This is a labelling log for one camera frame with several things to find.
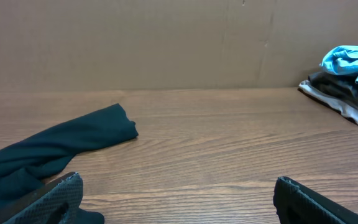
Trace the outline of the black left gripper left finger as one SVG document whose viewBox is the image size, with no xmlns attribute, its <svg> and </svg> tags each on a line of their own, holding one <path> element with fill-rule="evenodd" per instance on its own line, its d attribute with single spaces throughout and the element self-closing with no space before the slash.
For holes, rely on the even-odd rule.
<svg viewBox="0 0 358 224">
<path fill-rule="evenodd" d="M 8 206 L 3 224 L 73 223 L 83 198 L 83 181 L 70 172 Z"/>
</svg>

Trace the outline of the cardboard back wall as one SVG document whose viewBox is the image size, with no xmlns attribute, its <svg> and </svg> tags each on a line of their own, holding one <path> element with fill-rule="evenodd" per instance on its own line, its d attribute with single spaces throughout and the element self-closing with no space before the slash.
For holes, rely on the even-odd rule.
<svg viewBox="0 0 358 224">
<path fill-rule="evenodd" d="M 0 1 L 0 91 L 289 87 L 358 1 Z"/>
</svg>

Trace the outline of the black folded garment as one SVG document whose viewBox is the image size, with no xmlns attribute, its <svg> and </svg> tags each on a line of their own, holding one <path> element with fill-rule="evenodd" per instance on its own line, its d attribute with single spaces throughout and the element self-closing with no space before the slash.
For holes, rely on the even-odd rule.
<svg viewBox="0 0 358 224">
<path fill-rule="evenodd" d="M 354 75 L 332 75 L 325 72 L 308 77 L 311 86 L 358 109 L 358 83 Z"/>
</svg>

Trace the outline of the beige folded garment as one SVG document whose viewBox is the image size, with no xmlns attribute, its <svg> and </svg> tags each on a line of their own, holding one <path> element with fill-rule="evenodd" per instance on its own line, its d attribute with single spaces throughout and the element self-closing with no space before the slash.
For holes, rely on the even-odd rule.
<svg viewBox="0 0 358 224">
<path fill-rule="evenodd" d="M 310 96 L 323 104 L 327 105 L 331 109 L 338 111 L 341 116 L 347 119 L 352 119 L 355 124 L 358 125 L 358 109 L 345 103 L 344 101 L 337 99 L 333 96 L 329 96 L 325 93 L 320 92 L 314 88 L 308 80 L 302 81 L 298 85 L 298 89 L 301 90 L 305 95 Z"/>
</svg>

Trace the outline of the black t-shirt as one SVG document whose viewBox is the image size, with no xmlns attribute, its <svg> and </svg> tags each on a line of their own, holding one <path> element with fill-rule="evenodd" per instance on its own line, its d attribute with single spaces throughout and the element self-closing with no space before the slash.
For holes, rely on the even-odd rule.
<svg viewBox="0 0 358 224">
<path fill-rule="evenodd" d="M 115 104 L 66 121 L 0 150 L 0 209 L 44 186 L 82 152 L 135 139 L 135 122 Z"/>
</svg>

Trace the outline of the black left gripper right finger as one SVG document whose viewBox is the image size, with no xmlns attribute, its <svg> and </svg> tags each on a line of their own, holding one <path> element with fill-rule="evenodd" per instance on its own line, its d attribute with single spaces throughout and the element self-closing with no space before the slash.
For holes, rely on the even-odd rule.
<svg viewBox="0 0 358 224">
<path fill-rule="evenodd" d="M 281 224 L 358 224 L 358 214 L 285 176 L 275 183 L 273 204 Z"/>
</svg>

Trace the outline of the light blue printed t-shirt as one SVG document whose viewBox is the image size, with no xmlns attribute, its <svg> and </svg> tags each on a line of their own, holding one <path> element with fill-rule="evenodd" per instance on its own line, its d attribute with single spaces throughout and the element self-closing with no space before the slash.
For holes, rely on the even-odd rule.
<svg viewBox="0 0 358 224">
<path fill-rule="evenodd" d="M 330 50 L 320 67 L 332 75 L 355 75 L 358 83 L 358 45 L 340 45 Z"/>
</svg>

